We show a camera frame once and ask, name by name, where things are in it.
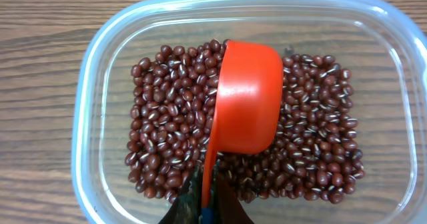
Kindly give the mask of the red measuring scoop blue handle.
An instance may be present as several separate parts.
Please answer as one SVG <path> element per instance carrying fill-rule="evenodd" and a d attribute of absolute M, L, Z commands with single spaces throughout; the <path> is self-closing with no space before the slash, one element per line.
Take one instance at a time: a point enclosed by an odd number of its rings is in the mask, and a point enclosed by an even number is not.
<path fill-rule="evenodd" d="M 214 210 L 208 204 L 217 154 L 260 153 L 274 139 L 283 74 L 281 57 L 273 48 L 258 43 L 227 42 L 203 170 L 202 223 L 213 221 Z"/>

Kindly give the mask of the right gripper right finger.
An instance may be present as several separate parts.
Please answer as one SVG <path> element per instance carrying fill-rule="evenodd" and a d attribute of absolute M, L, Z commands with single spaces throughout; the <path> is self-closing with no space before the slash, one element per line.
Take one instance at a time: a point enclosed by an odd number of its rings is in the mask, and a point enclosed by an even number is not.
<path fill-rule="evenodd" d="M 209 208 L 213 212 L 214 224 L 254 224 L 244 211 L 235 193 L 224 177 L 220 176 L 220 162 L 217 161 L 212 172 L 211 200 Z"/>

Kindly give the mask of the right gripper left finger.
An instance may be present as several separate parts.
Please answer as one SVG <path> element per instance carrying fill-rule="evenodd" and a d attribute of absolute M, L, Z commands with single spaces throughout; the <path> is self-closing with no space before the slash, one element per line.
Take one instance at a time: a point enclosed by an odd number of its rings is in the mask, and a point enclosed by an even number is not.
<path fill-rule="evenodd" d="M 201 214 L 202 171 L 196 167 L 183 183 L 175 201 L 159 224 L 198 224 Z"/>

